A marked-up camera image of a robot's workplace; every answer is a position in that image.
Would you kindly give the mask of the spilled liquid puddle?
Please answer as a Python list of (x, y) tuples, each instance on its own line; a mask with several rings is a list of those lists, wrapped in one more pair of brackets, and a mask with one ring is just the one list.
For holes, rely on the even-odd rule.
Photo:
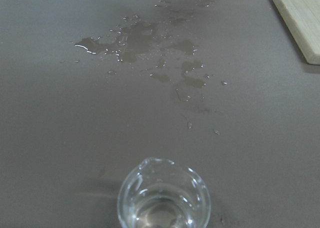
[(159, 0), (149, 17), (125, 16), (105, 37), (84, 37), (74, 46), (103, 68), (108, 82), (121, 86), (126, 97), (112, 89), (101, 116), (110, 129), (169, 128), (174, 103), (182, 107), (188, 128), (191, 113), (211, 114), (204, 88), (213, 77), (195, 35), (214, 0)]

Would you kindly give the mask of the clear glass beaker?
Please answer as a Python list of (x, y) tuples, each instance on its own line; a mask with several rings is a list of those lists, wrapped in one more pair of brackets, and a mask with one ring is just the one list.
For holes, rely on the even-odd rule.
[(164, 158), (143, 160), (127, 175), (117, 196), (121, 227), (207, 227), (211, 209), (203, 179)]

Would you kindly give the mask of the bamboo cutting board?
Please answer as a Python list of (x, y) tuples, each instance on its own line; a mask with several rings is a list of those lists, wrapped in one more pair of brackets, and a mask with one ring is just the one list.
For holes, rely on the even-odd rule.
[(306, 62), (320, 64), (320, 0), (272, 0)]

